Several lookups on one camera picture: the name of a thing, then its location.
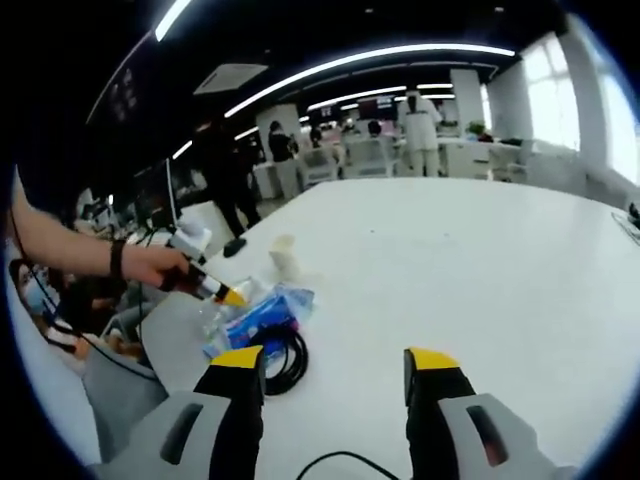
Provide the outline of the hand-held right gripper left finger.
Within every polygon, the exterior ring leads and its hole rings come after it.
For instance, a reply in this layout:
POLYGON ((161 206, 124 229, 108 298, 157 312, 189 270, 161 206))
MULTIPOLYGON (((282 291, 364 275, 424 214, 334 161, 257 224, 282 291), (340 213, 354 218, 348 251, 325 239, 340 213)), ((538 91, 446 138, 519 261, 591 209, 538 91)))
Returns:
POLYGON ((211 360, 193 392, 177 392, 146 415, 96 479, 253 479, 263 435, 264 347, 211 360))

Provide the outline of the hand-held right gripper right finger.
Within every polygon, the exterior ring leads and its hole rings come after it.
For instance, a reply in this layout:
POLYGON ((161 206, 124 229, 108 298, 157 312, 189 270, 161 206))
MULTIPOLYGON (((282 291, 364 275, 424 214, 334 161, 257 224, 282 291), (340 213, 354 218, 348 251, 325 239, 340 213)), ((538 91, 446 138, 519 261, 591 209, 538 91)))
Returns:
POLYGON ((572 479, 542 453, 533 427, 478 394, 451 356, 404 350, 406 437, 414 479, 572 479))

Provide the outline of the person's left hand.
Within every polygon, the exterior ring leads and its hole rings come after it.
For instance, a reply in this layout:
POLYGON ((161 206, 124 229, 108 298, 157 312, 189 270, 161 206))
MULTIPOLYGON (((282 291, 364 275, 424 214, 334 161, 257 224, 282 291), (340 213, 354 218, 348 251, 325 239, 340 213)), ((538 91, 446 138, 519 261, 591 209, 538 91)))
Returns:
POLYGON ((189 268, 188 259, 169 247, 126 245, 122 251, 123 278, 163 292, 193 294, 195 284, 189 279, 189 268))

